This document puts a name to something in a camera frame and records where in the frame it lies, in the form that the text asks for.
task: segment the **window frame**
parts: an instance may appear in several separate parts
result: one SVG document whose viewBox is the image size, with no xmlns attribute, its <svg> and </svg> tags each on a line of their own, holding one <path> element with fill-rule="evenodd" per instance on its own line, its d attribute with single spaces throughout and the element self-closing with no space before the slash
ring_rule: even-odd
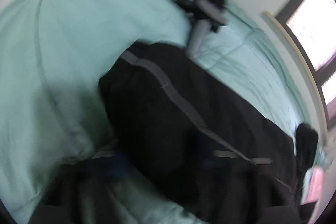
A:
<svg viewBox="0 0 336 224">
<path fill-rule="evenodd" d="M 311 71 L 311 74 L 313 75 L 316 86 L 320 93 L 320 97 L 322 99 L 325 116 L 327 118 L 327 126 L 328 129 L 330 129 L 331 127 L 336 125 L 336 98 L 332 100 L 327 106 L 322 92 L 322 85 L 333 75 L 334 72 L 336 72 L 336 52 L 321 68 L 319 68 L 317 71 L 314 69 L 303 46 L 301 45 L 295 34 L 292 32 L 292 30 L 289 28 L 289 26 L 286 24 L 286 22 L 291 18 L 291 16 L 295 13 L 295 11 L 299 8 L 303 1 L 304 0 L 290 0 L 285 5 L 285 7 L 276 15 L 275 18 L 283 26 L 289 36 L 293 39 L 295 45 L 298 47 L 304 60 L 306 61 Z"/>
</svg>

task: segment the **gray piping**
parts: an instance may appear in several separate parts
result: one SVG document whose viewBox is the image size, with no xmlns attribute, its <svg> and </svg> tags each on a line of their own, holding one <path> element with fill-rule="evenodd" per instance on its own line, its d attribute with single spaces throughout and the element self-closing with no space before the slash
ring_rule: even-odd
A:
<svg viewBox="0 0 336 224">
<path fill-rule="evenodd" d="M 190 121 L 196 126 L 196 128 L 208 136 L 209 138 L 213 139 L 217 143 L 221 144 L 228 150 L 234 152 L 236 155 L 240 156 L 242 159 L 251 161 L 248 157 L 246 157 L 243 153 L 235 149 L 229 143 L 224 141 L 221 137 L 216 135 L 213 131 L 211 131 L 206 123 L 204 122 L 203 118 L 199 115 L 196 109 L 186 100 L 182 95 L 180 95 L 177 90 L 174 88 L 173 84 L 171 83 L 167 74 L 154 62 L 141 59 L 136 57 L 130 51 L 125 51 L 120 56 L 124 61 L 131 65 L 135 65 L 138 67 L 142 67 L 149 72 L 151 72 L 155 78 L 160 82 L 161 88 L 165 91 L 168 98 L 181 110 L 184 114 L 190 119 Z"/>
</svg>

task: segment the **bright window pane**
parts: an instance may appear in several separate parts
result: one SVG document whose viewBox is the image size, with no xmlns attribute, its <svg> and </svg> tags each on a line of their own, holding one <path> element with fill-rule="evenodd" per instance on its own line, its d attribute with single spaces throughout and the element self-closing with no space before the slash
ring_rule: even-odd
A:
<svg viewBox="0 0 336 224">
<path fill-rule="evenodd" d="M 304 0 L 286 22 L 308 55 L 315 70 L 336 52 L 336 3 Z"/>
<path fill-rule="evenodd" d="M 336 97 L 336 72 L 322 85 L 326 105 Z"/>
</svg>

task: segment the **window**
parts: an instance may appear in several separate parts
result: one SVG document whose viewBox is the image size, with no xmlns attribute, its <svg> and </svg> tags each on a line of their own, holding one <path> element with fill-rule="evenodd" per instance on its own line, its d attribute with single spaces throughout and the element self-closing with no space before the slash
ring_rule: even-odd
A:
<svg viewBox="0 0 336 224">
<path fill-rule="evenodd" d="M 331 127 L 336 124 L 336 2 L 290 0 L 276 16 L 305 58 L 324 100 Z"/>
</svg>

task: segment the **bed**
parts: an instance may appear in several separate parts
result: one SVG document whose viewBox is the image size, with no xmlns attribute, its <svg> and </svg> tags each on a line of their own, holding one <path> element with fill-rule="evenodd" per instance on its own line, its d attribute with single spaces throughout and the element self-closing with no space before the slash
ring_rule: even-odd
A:
<svg viewBox="0 0 336 224">
<path fill-rule="evenodd" d="M 195 62 L 295 141 L 310 119 L 281 57 L 230 0 L 226 17 Z M 0 13 L 0 199 L 18 224 L 63 158 L 91 157 L 113 140 L 97 83 L 118 56 L 139 38 L 185 47 L 189 32 L 170 0 L 15 0 Z M 321 149 L 315 163 L 328 165 Z M 127 224 L 201 223 L 136 171 L 110 194 Z"/>
</svg>

